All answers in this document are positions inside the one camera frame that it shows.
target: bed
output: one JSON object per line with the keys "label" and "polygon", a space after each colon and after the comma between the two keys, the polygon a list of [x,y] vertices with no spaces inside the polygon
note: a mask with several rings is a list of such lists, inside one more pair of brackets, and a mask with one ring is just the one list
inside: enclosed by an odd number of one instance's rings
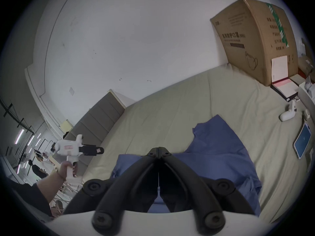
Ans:
{"label": "bed", "polygon": [[[288,103],[238,68],[222,65],[136,102],[125,109],[101,144],[104,154],[94,157],[84,174],[108,179],[119,154],[146,155],[153,147],[184,152],[197,123],[220,115],[234,130],[255,164],[262,190],[260,218],[273,222],[293,204],[301,191],[309,151],[298,159],[292,144],[302,125],[301,102],[295,118],[281,122]],[[314,134],[314,124],[308,121]]]}

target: blue fabric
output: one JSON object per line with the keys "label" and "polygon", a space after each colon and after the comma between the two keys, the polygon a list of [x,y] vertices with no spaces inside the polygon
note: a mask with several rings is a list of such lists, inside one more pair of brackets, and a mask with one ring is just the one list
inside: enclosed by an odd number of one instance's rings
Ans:
{"label": "blue fabric", "polygon": [[[261,210],[258,195],[262,184],[238,136],[219,115],[205,123],[197,124],[192,131],[194,140],[188,149],[173,156],[186,163],[199,176],[231,180],[259,216]],[[120,176],[140,158],[137,155],[119,155],[112,177]],[[158,195],[148,212],[159,213],[169,210]]]}

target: bolt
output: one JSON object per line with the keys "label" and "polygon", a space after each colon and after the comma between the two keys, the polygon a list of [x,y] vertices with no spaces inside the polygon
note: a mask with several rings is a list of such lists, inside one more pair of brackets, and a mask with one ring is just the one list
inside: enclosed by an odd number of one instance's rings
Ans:
{"label": "bolt", "polygon": [[204,219],[204,223],[208,228],[217,229],[219,227],[224,226],[225,219],[221,212],[212,212],[209,213],[206,218]]}
{"label": "bolt", "polygon": [[109,229],[112,226],[113,219],[112,217],[104,212],[96,212],[93,216],[93,225],[102,228]]}
{"label": "bolt", "polygon": [[230,187],[230,185],[226,182],[221,182],[219,183],[218,187],[227,190]]}
{"label": "bolt", "polygon": [[89,184],[89,190],[91,191],[97,191],[100,189],[100,184],[99,183],[90,183]]}

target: notebook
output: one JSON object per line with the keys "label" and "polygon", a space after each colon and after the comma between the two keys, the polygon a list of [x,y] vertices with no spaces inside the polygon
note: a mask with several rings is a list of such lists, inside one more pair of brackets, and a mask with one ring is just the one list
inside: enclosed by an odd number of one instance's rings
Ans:
{"label": "notebook", "polygon": [[271,88],[287,102],[298,94],[299,87],[288,78],[287,56],[271,59]]}

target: gray headboard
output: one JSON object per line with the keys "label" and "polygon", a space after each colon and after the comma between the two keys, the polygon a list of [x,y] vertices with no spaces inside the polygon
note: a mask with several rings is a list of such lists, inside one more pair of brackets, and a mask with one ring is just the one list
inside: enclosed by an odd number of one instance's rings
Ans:
{"label": "gray headboard", "polygon": [[[83,144],[100,146],[124,111],[124,106],[109,92],[78,121],[69,131],[65,140],[74,141],[77,135],[82,134]],[[59,163],[66,160],[65,156],[57,153],[53,155],[53,158]],[[78,176],[84,174],[92,158],[92,156],[85,155],[79,157]]]}

